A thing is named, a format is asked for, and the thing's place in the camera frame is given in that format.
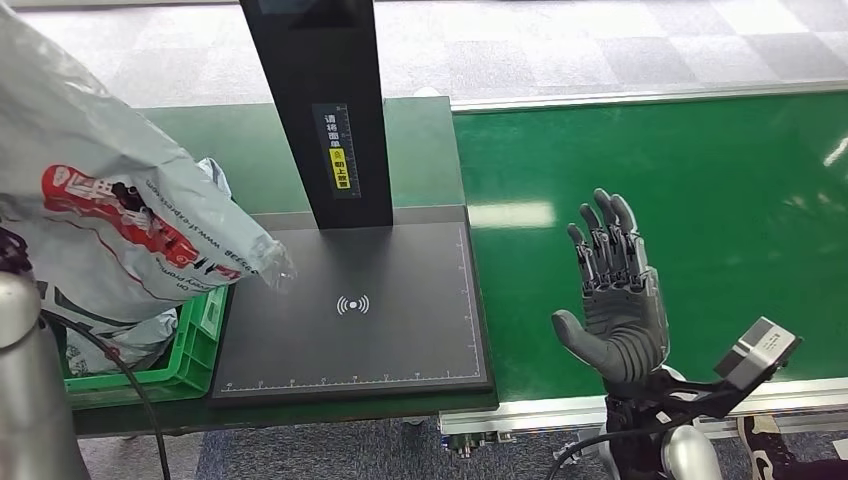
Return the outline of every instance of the green plastic crate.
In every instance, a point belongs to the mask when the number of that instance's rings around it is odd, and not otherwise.
[[[150,401],[186,400],[206,394],[215,369],[226,301],[227,287],[220,287],[183,305],[167,365],[163,358],[151,370],[135,372]],[[68,378],[65,387],[75,410],[141,403],[123,374]]]

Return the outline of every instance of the green table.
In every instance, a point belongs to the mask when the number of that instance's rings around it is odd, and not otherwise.
[[[828,405],[848,404],[837,391],[848,388],[841,379],[848,377],[848,93],[653,100],[484,109],[455,114],[453,126],[444,99],[388,101],[396,206],[463,201],[456,152],[443,141],[455,128],[501,408],[473,421],[444,415],[451,433],[499,429],[506,424],[496,421],[518,410],[561,410],[561,402],[552,406],[557,399],[597,414],[598,377],[559,346],[549,321],[557,308],[578,309],[564,227],[596,186],[625,194],[637,213],[662,279],[672,366],[712,380],[715,362],[765,315],[806,339],[775,378],[792,383],[766,393],[826,390]],[[307,209],[273,106],[143,113],[194,155],[219,160],[248,212]],[[821,406],[780,398],[768,405]],[[185,401],[157,411],[177,433],[485,409],[496,401],[424,396],[223,411]],[[75,417],[81,434],[148,429],[135,407]]]

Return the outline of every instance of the cable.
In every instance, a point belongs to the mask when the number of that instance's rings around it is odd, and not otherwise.
[[[140,383],[138,383],[138,380],[135,378],[135,374],[132,370],[130,370],[130,367],[128,367],[127,364],[121,360],[121,357],[118,356],[114,350],[110,349],[103,340],[95,337],[91,332],[81,327],[79,324],[60,317],[59,315],[51,315],[50,320],[55,320],[56,323],[63,327],[73,330],[85,337],[86,340],[102,350],[109,360],[115,362],[115,365],[117,365],[121,372],[127,376],[127,380],[130,381],[130,384],[135,389],[136,393],[138,393],[139,398],[141,398],[141,403],[144,405],[144,410],[147,413],[147,417],[150,419],[150,424],[153,426],[153,434],[156,436],[156,448],[159,449],[159,463],[162,465],[162,478],[164,480],[171,480],[171,470],[168,468],[168,456],[165,453],[165,437],[162,435],[162,428],[159,426],[159,421],[156,420],[156,413],[153,411],[153,405],[150,403],[150,398],[147,397],[147,394],[144,392],[144,388]],[[45,323],[47,322],[47,320],[43,317],[42,321]]]
[[[653,435],[655,433],[662,433],[674,427],[679,427],[681,425],[689,423],[696,418],[698,418],[698,414],[686,415],[685,417],[680,417],[672,422],[664,423],[654,427],[605,433],[603,435],[598,435],[597,437],[588,438],[586,440],[583,440],[582,442],[577,442],[575,445],[572,445],[568,450],[563,452],[563,454],[560,455],[559,458],[556,459],[556,461],[554,461],[554,464],[551,465],[550,470],[548,470],[548,474],[545,476],[545,480],[553,480],[554,477],[556,477],[557,472],[559,472],[560,468],[565,463],[565,461],[571,458],[572,455],[579,452],[580,450],[583,450],[586,447],[591,447],[596,443],[608,442],[617,438],[638,437],[642,435]]]

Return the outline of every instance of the black pole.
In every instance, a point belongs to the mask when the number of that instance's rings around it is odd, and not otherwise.
[[[318,227],[391,225],[372,0],[241,5]]]

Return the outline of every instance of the yellow label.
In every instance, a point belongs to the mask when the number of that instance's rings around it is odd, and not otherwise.
[[[344,157],[343,148],[330,149],[330,164],[333,166],[336,188],[339,190],[350,188],[350,177],[347,174],[347,161]]]

